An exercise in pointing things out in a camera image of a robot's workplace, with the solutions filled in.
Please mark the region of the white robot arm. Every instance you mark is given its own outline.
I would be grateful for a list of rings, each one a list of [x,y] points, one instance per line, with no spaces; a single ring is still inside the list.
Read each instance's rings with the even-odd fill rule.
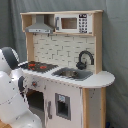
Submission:
[[[0,49],[0,120],[12,128],[42,128],[27,102],[19,57],[11,47]]]

